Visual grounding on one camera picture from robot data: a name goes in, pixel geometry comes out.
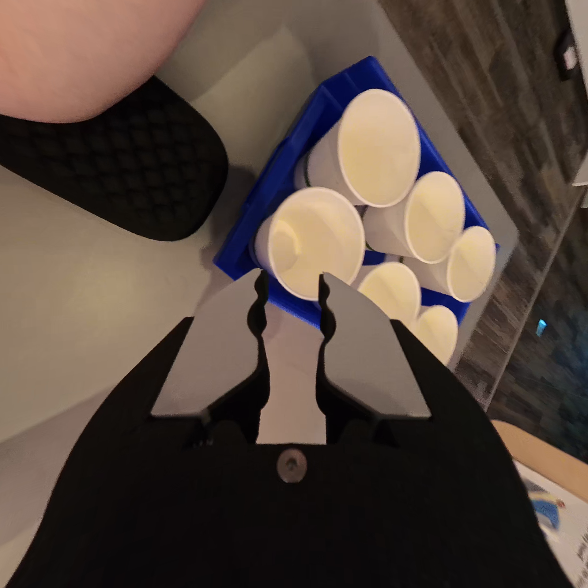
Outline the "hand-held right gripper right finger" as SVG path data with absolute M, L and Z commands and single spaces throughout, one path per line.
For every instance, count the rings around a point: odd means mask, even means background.
M 427 421 L 432 413 L 394 324 L 363 294 L 330 273 L 319 277 L 318 406 L 326 433 L 340 435 L 351 420 Z

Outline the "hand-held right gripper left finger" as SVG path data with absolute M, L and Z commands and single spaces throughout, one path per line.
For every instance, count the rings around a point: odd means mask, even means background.
M 154 417 L 232 420 L 258 430 L 269 400 L 263 342 L 268 274 L 250 271 L 196 312 L 152 408 Z

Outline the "blue plastic bin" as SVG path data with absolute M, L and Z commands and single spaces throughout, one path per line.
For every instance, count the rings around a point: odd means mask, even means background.
M 310 94 L 286 136 L 273 151 L 242 205 L 238 220 L 214 257 L 214 264 L 231 279 L 237 280 L 260 267 L 254 253 L 254 238 L 263 221 L 294 193 L 293 176 L 298 161 L 334 126 L 351 100 L 368 89 L 392 92 L 406 102 L 375 56 L 367 56 L 327 78 Z M 417 178 L 430 172 L 444 172 L 458 180 L 416 116 L 415 119 L 422 148 Z M 489 230 L 461 183 L 460 187 L 465 199 L 464 229 L 481 226 Z M 449 308 L 461 330 L 473 302 L 458 301 L 427 288 L 422 288 L 422 293 L 425 306 L 443 305 Z M 318 302 L 292 295 L 273 277 L 269 277 L 269 302 L 320 330 Z

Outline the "person's left forearm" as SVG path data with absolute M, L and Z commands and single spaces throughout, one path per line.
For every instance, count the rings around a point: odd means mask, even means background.
M 1 114 L 92 118 L 146 82 L 205 1 L 1 1 Z

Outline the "black wrist rest pad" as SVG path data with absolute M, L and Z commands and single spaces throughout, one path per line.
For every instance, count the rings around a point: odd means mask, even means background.
M 209 217 L 229 159 L 212 125 L 151 77 L 86 121 L 1 115 L 1 166 L 126 231 L 174 242 Z

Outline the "printed instruction sign board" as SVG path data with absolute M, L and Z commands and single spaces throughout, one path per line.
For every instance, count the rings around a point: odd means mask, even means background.
M 514 461 L 538 524 L 575 587 L 587 587 L 587 502 Z

